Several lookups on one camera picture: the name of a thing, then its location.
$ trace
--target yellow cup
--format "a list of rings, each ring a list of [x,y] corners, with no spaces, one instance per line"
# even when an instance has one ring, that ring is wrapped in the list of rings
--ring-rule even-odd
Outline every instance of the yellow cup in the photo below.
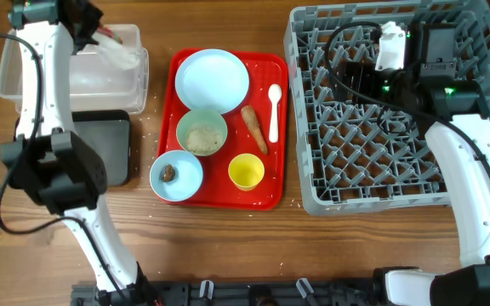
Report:
[[[253,190],[264,177],[264,171],[264,163],[248,153],[234,157],[228,166],[231,181],[243,191]]]

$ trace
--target rice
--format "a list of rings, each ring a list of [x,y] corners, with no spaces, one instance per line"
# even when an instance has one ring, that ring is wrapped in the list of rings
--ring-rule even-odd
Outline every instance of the rice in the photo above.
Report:
[[[193,124],[186,134],[186,148],[193,154],[213,154],[222,146],[222,133],[210,124]]]

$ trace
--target gray dish rack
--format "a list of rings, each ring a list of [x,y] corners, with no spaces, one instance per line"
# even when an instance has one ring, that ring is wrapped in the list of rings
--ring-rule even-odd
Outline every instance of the gray dish rack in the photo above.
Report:
[[[354,21],[457,25],[456,78],[481,84],[490,108],[490,8],[485,0],[410,0],[295,8],[284,37],[304,209],[313,215],[378,212],[389,208],[450,205],[435,158],[415,128],[387,134],[376,124],[376,105],[335,101],[323,54],[337,26]],[[329,46],[332,67],[341,60],[375,62],[371,29],[343,31]],[[393,131],[410,117],[383,114]]]

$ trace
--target spoon handle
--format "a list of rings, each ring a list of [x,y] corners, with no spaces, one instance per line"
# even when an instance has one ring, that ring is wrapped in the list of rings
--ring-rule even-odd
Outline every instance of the spoon handle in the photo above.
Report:
[[[277,123],[277,103],[271,103],[270,120],[270,142],[276,143],[279,140],[279,124]]]

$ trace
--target red tray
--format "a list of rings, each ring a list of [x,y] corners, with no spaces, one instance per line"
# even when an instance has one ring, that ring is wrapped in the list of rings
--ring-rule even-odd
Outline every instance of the red tray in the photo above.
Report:
[[[189,109],[183,105],[175,92],[175,74],[183,60],[199,50],[182,50],[171,61],[158,156],[171,150],[183,150],[177,142],[175,130],[180,118]],[[222,148],[211,156],[198,157],[203,167],[203,182],[200,190],[192,198],[182,202],[172,202],[172,204],[267,210],[281,200],[287,137],[287,65],[274,54],[232,53],[247,67],[250,78],[247,96],[235,110],[223,115],[228,125],[228,139]],[[279,141],[272,144],[268,140],[271,118],[268,88],[274,83],[281,86],[282,98],[278,105]],[[245,105],[251,105],[256,112],[262,134],[268,144],[268,155],[260,152],[242,119],[241,108]],[[239,190],[228,176],[230,161],[242,153],[258,156],[265,167],[264,179],[249,192]]]

